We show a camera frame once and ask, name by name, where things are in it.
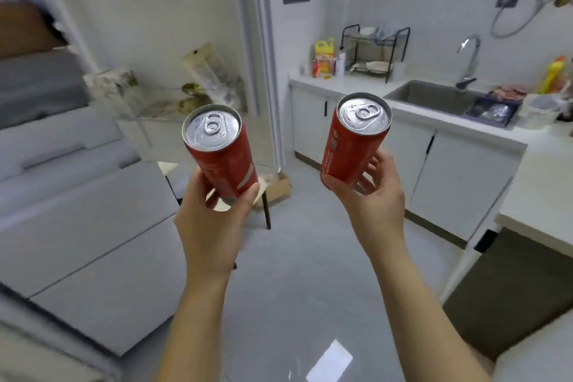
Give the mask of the person's right hand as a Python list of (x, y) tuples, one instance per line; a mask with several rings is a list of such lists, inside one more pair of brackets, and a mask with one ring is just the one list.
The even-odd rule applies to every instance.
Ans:
[[(326, 175), (323, 183), (344, 184)], [(373, 266), (407, 254), (404, 238), (405, 192), (392, 155), (380, 147), (355, 186), (361, 212), (348, 216), (354, 233)]]

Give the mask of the red soda can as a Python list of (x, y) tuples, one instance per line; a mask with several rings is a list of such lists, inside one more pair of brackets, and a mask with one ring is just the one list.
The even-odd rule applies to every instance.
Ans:
[(336, 105), (326, 139), (320, 179), (333, 176), (353, 186), (390, 131), (392, 111), (382, 98), (356, 92)]
[(182, 138), (226, 205), (258, 182), (246, 126), (233, 108), (207, 104), (194, 110), (183, 122)]

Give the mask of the person's left forearm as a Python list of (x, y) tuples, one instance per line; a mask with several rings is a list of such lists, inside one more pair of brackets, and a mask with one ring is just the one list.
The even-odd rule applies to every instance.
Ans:
[(230, 274), (191, 275), (170, 323), (156, 382), (219, 382)]

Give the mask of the person's right forearm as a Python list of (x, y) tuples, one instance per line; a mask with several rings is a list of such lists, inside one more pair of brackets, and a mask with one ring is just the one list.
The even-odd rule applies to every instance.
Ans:
[(492, 382), (407, 254), (370, 261), (406, 382)]

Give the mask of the white stool with black legs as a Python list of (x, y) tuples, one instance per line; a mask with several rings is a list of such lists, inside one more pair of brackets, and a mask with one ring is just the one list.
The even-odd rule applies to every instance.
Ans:
[[(170, 188), (174, 192), (175, 196), (178, 199), (179, 204), (181, 205), (184, 194), (187, 189), (187, 184), (189, 183), (190, 177), (192, 173), (189, 168), (182, 164), (175, 164), (170, 162), (158, 162), (158, 165), (163, 172), (164, 176), (166, 177), (167, 182), (170, 185)], [(263, 207), (262, 211), (264, 212), (264, 219), (265, 219), (265, 227), (266, 229), (271, 229), (271, 219), (270, 219), (270, 207), (267, 202), (267, 196), (262, 195)], [(215, 210), (216, 211), (227, 211), (232, 206), (226, 205), (222, 202), (221, 197), (219, 202), (217, 203)], [(252, 210), (258, 209), (256, 205), (253, 205)], [(235, 262), (233, 270), (237, 268), (237, 263)]]

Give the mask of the white kitchen cabinet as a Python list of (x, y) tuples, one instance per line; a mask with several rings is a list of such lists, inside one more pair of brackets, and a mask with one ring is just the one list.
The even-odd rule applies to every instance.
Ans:
[(519, 167), (520, 148), (484, 134), (488, 127), (481, 123), (467, 128), (464, 118), (385, 100), (394, 117), (383, 147), (394, 157), (407, 209), (469, 241), (498, 210), (496, 204)]

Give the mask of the steel sink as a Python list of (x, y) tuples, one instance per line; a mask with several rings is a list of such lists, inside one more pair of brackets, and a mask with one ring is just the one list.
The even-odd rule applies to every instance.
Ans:
[(468, 90), (459, 91), (450, 86), (411, 80), (384, 98), (463, 118), (462, 114), (469, 109), (475, 99), (481, 96), (488, 96), (488, 94)]

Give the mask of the white plate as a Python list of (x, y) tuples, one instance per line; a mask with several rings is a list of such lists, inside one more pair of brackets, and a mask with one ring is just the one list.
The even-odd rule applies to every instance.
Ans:
[(394, 65), (388, 61), (359, 61), (351, 66), (350, 72), (385, 75), (393, 70)]

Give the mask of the gray cloth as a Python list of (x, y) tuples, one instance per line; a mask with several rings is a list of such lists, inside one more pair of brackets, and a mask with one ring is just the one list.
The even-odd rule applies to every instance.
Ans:
[(384, 40), (391, 39), (396, 33), (399, 33), (399, 27), (395, 23), (382, 23), (376, 27), (374, 32), (374, 40), (376, 42), (382, 42)]

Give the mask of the blue sink basket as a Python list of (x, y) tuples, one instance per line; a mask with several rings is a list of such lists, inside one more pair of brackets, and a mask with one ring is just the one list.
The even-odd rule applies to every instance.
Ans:
[(470, 121), (507, 128), (519, 110), (520, 101), (499, 100), (492, 96), (481, 96), (466, 110), (462, 117)]

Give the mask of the chrome faucet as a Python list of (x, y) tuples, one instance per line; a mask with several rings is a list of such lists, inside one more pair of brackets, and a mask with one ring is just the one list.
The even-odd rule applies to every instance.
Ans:
[(471, 34), (469, 35), (459, 46), (457, 53), (461, 53), (462, 50), (469, 45), (469, 43), (474, 42), (474, 50), (472, 51), (472, 55), (470, 57), (468, 67), (465, 70), (465, 73), (462, 74), (461, 78), (456, 82), (455, 88), (459, 91), (466, 90), (466, 88), (474, 83), (476, 78), (476, 72), (478, 67), (478, 55), (481, 48), (481, 37), (478, 34)]

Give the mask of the pink cloth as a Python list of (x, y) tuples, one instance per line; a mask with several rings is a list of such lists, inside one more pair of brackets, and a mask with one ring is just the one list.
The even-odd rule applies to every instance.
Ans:
[(494, 87), (488, 95), (499, 101), (521, 102), (527, 96), (527, 90), (520, 84), (501, 84)]

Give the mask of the dark floor mat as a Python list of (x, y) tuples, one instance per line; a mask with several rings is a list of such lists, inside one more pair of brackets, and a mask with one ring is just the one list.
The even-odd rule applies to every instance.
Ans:
[(573, 309), (573, 257), (503, 228), (473, 247), (477, 262), (446, 299), (448, 318), (492, 362)]

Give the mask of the gray box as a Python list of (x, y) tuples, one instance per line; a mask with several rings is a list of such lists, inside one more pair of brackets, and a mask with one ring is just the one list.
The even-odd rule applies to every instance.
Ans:
[(68, 50), (0, 60), (0, 130), (87, 106), (83, 70)]

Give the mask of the white door frame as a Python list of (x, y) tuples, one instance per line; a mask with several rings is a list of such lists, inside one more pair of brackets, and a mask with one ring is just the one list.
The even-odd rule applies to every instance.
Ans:
[(270, 0), (235, 0), (241, 31), (247, 126), (255, 164), (264, 173), (285, 166)]

